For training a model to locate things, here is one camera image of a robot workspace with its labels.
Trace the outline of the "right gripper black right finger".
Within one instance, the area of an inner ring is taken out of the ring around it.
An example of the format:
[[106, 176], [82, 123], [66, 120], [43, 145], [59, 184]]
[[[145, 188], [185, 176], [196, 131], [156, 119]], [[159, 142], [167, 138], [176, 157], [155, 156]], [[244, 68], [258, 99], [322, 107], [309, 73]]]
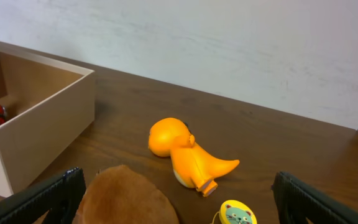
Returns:
[[276, 173], [272, 191], [281, 224], [358, 224], [358, 212], [288, 172]]

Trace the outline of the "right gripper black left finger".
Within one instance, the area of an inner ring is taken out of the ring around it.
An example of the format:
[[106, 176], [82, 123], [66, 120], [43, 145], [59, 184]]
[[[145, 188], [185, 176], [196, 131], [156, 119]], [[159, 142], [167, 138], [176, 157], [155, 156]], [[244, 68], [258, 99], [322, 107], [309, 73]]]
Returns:
[[71, 223], [85, 191], [83, 170], [67, 170], [1, 200], [0, 223]]

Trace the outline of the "brown plush toy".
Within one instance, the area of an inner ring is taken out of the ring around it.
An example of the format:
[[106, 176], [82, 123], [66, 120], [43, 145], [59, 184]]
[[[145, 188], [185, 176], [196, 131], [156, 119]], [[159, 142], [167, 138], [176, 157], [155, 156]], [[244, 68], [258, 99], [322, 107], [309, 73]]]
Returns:
[[99, 171], [76, 215], [79, 223], [178, 223], [169, 199], [126, 165]]

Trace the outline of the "yellow wooden rattle drum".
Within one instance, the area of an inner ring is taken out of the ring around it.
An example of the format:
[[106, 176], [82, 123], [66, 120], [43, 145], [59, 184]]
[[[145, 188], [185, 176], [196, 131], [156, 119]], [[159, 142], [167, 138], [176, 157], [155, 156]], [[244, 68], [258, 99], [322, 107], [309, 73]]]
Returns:
[[237, 200], [223, 202], [215, 213], [211, 224], [257, 224], [253, 211], [244, 203]]

